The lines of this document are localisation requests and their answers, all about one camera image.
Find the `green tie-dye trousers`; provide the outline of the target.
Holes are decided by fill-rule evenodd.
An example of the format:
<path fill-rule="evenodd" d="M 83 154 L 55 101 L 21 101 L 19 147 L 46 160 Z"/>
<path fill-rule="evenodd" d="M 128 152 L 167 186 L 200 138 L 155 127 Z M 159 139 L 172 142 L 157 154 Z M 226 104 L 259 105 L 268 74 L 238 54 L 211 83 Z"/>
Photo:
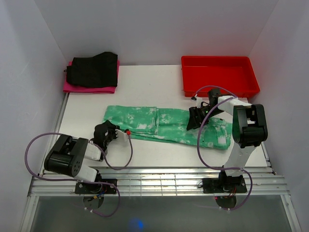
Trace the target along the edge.
<path fill-rule="evenodd" d="M 154 106 L 120 106 L 109 105 L 103 122 L 110 121 L 121 130 L 131 131 L 131 138 L 136 140 L 179 143 L 227 150 L 231 145 L 232 124 L 221 118 L 212 117 L 202 129 L 187 130 L 189 112 L 174 108 L 157 108 Z"/>

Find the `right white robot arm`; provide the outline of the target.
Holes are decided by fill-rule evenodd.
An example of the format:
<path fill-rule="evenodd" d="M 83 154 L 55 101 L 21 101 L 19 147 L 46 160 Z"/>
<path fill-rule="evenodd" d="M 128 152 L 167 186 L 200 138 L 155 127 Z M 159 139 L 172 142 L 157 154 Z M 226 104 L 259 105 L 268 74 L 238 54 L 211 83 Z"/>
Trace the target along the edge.
<path fill-rule="evenodd" d="M 217 178 L 203 178 L 204 193 L 246 193 L 244 167 L 253 151 L 268 137 L 265 110 L 261 104 L 243 102 L 233 93 L 221 93 L 222 88 L 213 86 L 208 92 L 209 103 L 197 94 L 191 97 L 196 103 L 189 108 L 187 130 L 202 130 L 210 118 L 226 112 L 232 116 L 233 148 L 227 162 L 218 168 Z"/>

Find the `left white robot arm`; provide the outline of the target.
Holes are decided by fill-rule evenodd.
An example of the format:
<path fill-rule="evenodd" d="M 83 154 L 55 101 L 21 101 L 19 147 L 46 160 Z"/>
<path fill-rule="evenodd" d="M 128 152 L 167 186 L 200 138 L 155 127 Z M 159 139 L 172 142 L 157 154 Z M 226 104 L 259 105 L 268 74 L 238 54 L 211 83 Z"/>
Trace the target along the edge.
<path fill-rule="evenodd" d="M 102 189 L 98 170 L 84 164 L 84 160 L 103 161 L 111 141 L 117 139 L 118 125 L 105 121 L 95 126 L 91 140 L 62 134 L 44 160 L 44 169 L 86 182 L 86 188 L 97 193 Z"/>

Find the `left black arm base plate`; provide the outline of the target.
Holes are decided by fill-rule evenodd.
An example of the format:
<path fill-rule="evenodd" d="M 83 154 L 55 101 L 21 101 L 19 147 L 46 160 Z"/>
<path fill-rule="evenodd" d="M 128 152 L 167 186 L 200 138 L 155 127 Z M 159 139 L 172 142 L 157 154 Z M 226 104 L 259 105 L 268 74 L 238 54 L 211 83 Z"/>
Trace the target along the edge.
<path fill-rule="evenodd" d="M 75 194 L 115 194 L 116 190 L 110 185 L 103 184 L 87 184 L 84 182 L 77 182 L 75 185 Z"/>

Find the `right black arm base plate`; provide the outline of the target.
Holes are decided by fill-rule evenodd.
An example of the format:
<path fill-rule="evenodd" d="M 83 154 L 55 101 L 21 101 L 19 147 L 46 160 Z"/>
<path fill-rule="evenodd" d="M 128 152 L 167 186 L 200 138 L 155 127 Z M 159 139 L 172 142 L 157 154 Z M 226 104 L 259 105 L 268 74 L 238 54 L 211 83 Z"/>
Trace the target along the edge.
<path fill-rule="evenodd" d="M 235 181 L 219 178 L 203 178 L 201 188 L 203 193 L 246 193 L 247 187 L 244 178 Z"/>

